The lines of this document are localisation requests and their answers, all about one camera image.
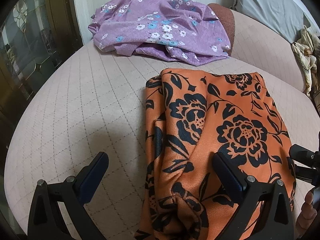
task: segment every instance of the pillow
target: pillow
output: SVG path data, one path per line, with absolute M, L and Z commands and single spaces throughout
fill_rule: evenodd
M 299 31 L 310 23 L 293 0 L 235 0 L 233 10 L 266 25 L 288 42 L 299 38 Z

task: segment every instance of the beige quilted surface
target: beige quilted surface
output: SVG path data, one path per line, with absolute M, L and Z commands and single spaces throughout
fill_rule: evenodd
M 290 43 L 260 22 L 236 11 L 232 13 L 236 27 L 231 57 L 256 66 L 303 92 L 305 78 Z
M 292 143 L 317 150 L 320 119 L 310 100 L 263 70 L 234 58 L 196 68 L 150 57 L 101 55 L 90 42 L 45 83 L 12 138 L 5 166 L 5 192 L 25 232 L 37 180 L 63 181 L 77 174 L 96 153 L 105 151 L 110 158 L 109 169 L 85 208 L 108 240 L 133 239 L 146 172 L 144 87 L 146 80 L 167 67 L 217 74 L 258 71 Z M 308 190 L 300 184 L 297 209 Z M 66 221 L 76 237 L 71 220 Z

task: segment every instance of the bolt head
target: bolt head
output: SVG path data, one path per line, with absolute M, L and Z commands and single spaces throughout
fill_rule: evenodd
M 283 185 L 284 185 L 284 182 L 283 182 L 281 179 L 278 179 L 278 180 L 277 180 L 277 184 L 278 184 L 279 186 L 283 186 Z
M 44 183 L 43 179 L 38 180 L 37 185 L 42 186 L 42 184 Z
M 69 183 L 74 182 L 75 181 L 75 176 L 67 177 L 66 181 L 69 182 Z
M 247 177 L 247 180 L 248 180 L 249 182 L 255 182 L 255 181 L 256 181 L 256 178 L 255 178 L 254 176 L 249 175 L 249 176 Z

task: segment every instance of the human hand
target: human hand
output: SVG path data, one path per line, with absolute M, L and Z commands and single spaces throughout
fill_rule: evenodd
M 305 233 L 317 216 L 317 211 L 312 206 L 313 193 L 311 191 L 306 194 L 304 201 L 305 202 L 301 207 L 301 213 L 299 214 L 296 223 L 296 228 L 300 236 Z

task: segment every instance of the floral blanket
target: floral blanket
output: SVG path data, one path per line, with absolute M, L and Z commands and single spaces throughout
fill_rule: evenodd
M 260 182 L 296 188 L 290 138 L 258 73 L 165 69 L 146 84 L 145 200 L 136 239 L 214 240 L 233 203 L 212 169 L 221 152 Z M 260 214 L 257 205 L 241 239 Z
M 103 52 L 134 52 L 200 66 L 228 58 L 230 41 L 207 5 L 192 0 L 111 0 L 89 30 Z

